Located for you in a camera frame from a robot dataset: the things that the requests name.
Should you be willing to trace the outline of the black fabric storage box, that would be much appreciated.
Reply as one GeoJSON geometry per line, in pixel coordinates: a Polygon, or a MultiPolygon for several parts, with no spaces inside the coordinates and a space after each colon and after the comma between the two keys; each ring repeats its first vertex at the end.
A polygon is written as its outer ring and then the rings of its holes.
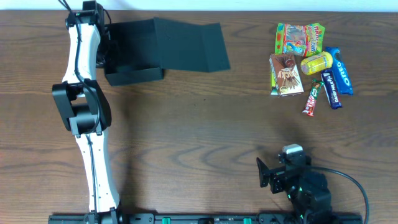
{"type": "Polygon", "coordinates": [[[155,17],[111,24],[109,31],[104,75],[111,86],[161,80],[165,70],[230,68],[219,23],[197,25],[155,17]]]}

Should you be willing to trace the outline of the blue Oreo pack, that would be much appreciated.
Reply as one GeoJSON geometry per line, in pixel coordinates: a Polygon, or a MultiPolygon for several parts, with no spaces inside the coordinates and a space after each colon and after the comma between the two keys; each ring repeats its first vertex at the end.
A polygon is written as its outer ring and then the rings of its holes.
{"type": "Polygon", "coordinates": [[[333,72],[339,94],[354,95],[351,79],[348,75],[340,49],[338,47],[325,47],[325,51],[331,54],[333,58],[331,70],[333,72]]]}

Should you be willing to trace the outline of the green gummy worms bag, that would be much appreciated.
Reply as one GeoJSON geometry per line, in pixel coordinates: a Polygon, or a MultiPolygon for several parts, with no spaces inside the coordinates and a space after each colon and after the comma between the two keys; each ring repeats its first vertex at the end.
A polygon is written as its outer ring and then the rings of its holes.
{"type": "Polygon", "coordinates": [[[304,26],[278,23],[275,37],[275,54],[310,57],[323,49],[325,28],[319,23],[304,26]]]}

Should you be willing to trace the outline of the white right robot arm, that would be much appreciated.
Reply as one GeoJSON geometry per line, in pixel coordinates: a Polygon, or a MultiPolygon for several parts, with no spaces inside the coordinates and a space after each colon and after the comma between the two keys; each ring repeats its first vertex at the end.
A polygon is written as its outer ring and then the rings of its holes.
{"type": "Polygon", "coordinates": [[[338,223],[326,177],[310,170],[311,158],[300,151],[284,152],[279,160],[283,166],[270,169],[260,158],[256,159],[260,186],[269,186],[273,194],[285,192],[300,223],[338,223]]]}

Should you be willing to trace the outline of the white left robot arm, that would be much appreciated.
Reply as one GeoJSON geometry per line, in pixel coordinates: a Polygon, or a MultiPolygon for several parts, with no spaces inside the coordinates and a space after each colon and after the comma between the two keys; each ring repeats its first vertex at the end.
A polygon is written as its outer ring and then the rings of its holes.
{"type": "Polygon", "coordinates": [[[84,215],[51,215],[49,223],[122,223],[120,198],[108,153],[111,108],[96,80],[96,69],[105,64],[109,31],[106,10],[96,1],[83,2],[65,20],[70,51],[65,75],[52,87],[52,96],[67,131],[80,149],[89,190],[84,215]]]}

